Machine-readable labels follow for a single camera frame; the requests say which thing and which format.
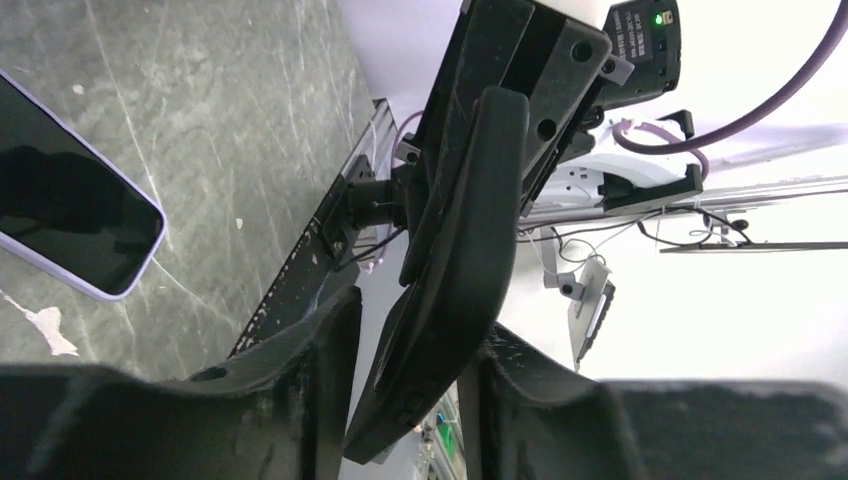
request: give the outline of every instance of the device label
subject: device label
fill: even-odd
[[[619,9],[612,12],[612,28],[608,26],[613,53],[632,63],[650,60],[650,23],[642,12]]]

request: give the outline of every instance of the metal rod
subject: metal rod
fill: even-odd
[[[672,204],[672,206],[695,205],[707,210],[750,210],[754,208],[780,205],[789,201],[818,195],[848,193],[848,175],[837,177],[810,177],[783,182],[749,185],[745,187],[722,188]],[[567,225],[572,223],[622,221],[631,217],[606,215],[598,207],[567,207],[562,205],[537,205],[526,218],[518,222],[519,228],[526,229],[539,224]]]

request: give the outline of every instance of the gray bracket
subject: gray bracket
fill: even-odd
[[[557,246],[555,242],[555,239],[541,241],[545,288],[555,288],[564,297],[580,300],[583,298],[583,285],[577,281],[574,272],[557,272]]]

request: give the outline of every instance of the smartphone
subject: smartphone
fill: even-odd
[[[119,300],[166,228],[156,202],[0,70],[0,247]]]

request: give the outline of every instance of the paint stain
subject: paint stain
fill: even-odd
[[[37,328],[38,331],[41,332],[41,335],[44,336],[44,339],[47,340],[47,345],[50,346],[50,353],[53,356],[79,356],[79,353],[77,353],[77,347],[62,336],[62,332],[59,331],[59,326],[62,323],[62,312],[58,307],[47,307],[39,310],[38,312],[31,312],[18,304],[15,299],[7,295],[2,290],[0,290],[0,298],[15,307],[19,312],[21,312],[24,318],[35,325],[35,328]]]

